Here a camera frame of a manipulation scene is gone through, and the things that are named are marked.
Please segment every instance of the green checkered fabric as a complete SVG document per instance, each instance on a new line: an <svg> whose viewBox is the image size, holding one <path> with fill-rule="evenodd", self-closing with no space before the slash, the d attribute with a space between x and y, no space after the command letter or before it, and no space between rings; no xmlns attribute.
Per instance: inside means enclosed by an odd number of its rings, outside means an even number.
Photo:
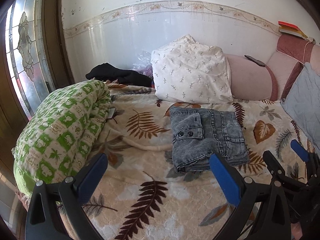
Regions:
<svg viewBox="0 0 320 240"><path fill-rule="evenodd" d="M105 124L110 103L108 87L97 80L52 92L13 151L19 190L30 196L38 180L55 183L77 174Z"/></svg>

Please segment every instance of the white pillow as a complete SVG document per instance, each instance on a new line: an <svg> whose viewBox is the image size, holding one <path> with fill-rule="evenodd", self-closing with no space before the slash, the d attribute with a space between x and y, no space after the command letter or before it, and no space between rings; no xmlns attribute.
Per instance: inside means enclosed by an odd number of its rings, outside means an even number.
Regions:
<svg viewBox="0 0 320 240"><path fill-rule="evenodd" d="M223 104L233 101L231 70L221 48L186 35L151 54L156 96L167 101Z"/></svg>

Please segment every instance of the floral wallpaper border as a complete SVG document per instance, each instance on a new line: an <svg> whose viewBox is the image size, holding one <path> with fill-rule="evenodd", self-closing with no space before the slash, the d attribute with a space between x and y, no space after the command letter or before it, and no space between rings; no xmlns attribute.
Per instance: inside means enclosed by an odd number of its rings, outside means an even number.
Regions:
<svg viewBox="0 0 320 240"><path fill-rule="evenodd" d="M196 12L209 15L221 15L256 25L277 36L280 36L279 27L277 25L259 16L233 7L201 1L165 0L139 3L105 12L73 28L64 30L65 38L72 38L87 30L94 29L97 26L123 18L159 12Z"/></svg>

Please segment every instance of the clear plastic bag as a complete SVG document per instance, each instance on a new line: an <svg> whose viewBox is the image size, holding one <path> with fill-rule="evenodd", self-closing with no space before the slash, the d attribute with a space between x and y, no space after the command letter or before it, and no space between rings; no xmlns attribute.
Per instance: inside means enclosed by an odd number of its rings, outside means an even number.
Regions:
<svg viewBox="0 0 320 240"><path fill-rule="evenodd" d="M152 64L151 54L147 51L142 51L141 55L138 56L137 62L133 63L131 70L137 71L145 76L152 77Z"/></svg>

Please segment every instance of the metal screw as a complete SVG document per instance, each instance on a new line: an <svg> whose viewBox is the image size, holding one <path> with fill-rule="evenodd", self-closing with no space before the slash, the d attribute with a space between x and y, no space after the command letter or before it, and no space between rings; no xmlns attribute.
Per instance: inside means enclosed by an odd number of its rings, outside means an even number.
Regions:
<svg viewBox="0 0 320 240"><path fill-rule="evenodd" d="M72 177L72 176L66 177L64 181L65 181L66 183L70 183L70 182L73 181L73 177Z"/></svg>
<svg viewBox="0 0 320 240"><path fill-rule="evenodd" d="M278 181L278 180L276 180L276 181L274 182L274 184L275 184L276 187L280 187L280 186L281 186L281 182Z"/></svg>
<svg viewBox="0 0 320 240"><path fill-rule="evenodd" d="M250 177L244 177L244 181L248 184L253 182L253 179L251 179Z"/></svg>
<svg viewBox="0 0 320 240"><path fill-rule="evenodd" d="M41 186L43 184L43 181L42 180L38 180L37 181L37 183L36 183L36 185L39 187L39 186Z"/></svg>

